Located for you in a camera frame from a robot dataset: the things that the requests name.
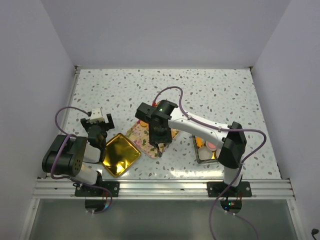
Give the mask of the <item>metal tongs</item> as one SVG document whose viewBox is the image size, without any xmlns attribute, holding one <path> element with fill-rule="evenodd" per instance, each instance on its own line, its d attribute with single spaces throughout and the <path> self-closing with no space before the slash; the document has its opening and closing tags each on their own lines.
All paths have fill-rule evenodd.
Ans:
<svg viewBox="0 0 320 240">
<path fill-rule="evenodd" d="M 164 153 L 164 151 L 165 151 L 166 144 L 165 143 L 155 143 L 154 147 L 155 147 L 155 149 L 157 151 L 157 157 L 161 158 L 163 153 Z"/>
</svg>

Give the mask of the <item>orange fish cookie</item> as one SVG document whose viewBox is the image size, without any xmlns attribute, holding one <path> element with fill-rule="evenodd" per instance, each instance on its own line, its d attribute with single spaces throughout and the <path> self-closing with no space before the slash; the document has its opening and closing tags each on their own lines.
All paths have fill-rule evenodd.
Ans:
<svg viewBox="0 0 320 240">
<path fill-rule="evenodd" d="M 196 137 L 195 141 L 198 148 L 201 148 L 204 145 L 203 140 L 200 137 Z"/>
</svg>

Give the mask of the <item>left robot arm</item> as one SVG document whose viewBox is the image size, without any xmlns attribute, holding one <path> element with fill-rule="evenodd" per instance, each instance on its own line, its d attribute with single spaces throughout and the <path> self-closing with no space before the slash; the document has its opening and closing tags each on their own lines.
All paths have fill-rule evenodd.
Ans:
<svg viewBox="0 0 320 240">
<path fill-rule="evenodd" d="M 52 179 L 70 179 L 86 184 L 87 192 L 96 197 L 104 190 L 101 174 L 84 163 L 103 161 L 108 131 L 115 125 L 110 113 L 103 117 L 93 111 L 88 119 L 82 118 L 80 122 L 87 136 L 57 135 L 44 155 L 41 167 Z"/>
</svg>

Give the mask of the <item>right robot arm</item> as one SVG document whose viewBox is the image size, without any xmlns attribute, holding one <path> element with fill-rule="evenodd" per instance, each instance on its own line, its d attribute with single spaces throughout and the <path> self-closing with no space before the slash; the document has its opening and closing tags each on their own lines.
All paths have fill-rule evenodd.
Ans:
<svg viewBox="0 0 320 240">
<path fill-rule="evenodd" d="M 241 124 L 225 125 L 204 118 L 195 119 L 168 100 L 162 100 L 158 106 L 141 103 L 135 117 L 148 124 L 149 143 L 157 150 L 160 144 L 172 142 L 172 129 L 215 145 L 220 149 L 217 160 L 224 167 L 223 192 L 232 197 L 241 190 L 241 160 L 247 145 Z"/>
</svg>

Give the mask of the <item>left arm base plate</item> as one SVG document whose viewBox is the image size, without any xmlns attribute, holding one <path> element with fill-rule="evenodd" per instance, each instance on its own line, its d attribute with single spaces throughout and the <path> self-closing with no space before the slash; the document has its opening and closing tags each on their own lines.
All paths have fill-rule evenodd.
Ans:
<svg viewBox="0 0 320 240">
<path fill-rule="evenodd" d="M 75 187 L 74 195 L 76 197 L 102 197 L 105 194 L 105 189 L 109 191 L 108 196 L 118 197 L 120 190 L 118 181 L 103 181 L 98 188 L 79 183 L 73 183 L 72 186 Z"/>
</svg>

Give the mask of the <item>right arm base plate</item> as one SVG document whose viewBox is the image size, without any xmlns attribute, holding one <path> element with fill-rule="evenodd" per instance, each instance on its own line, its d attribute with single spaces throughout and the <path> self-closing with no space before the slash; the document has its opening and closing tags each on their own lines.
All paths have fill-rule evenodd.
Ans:
<svg viewBox="0 0 320 240">
<path fill-rule="evenodd" d="M 228 185 L 225 184 L 223 181 L 208 181 L 206 183 L 208 197 L 218 197 L 225 190 L 225 188 L 227 188 L 227 186 Z M 250 198 L 252 196 L 253 194 L 251 190 L 251 185 L 248 181 L 241 181 L 239 185 L 236 187 L 231 186 L 221 195 L 221 197 L 223 198 Z"/>
</svg>

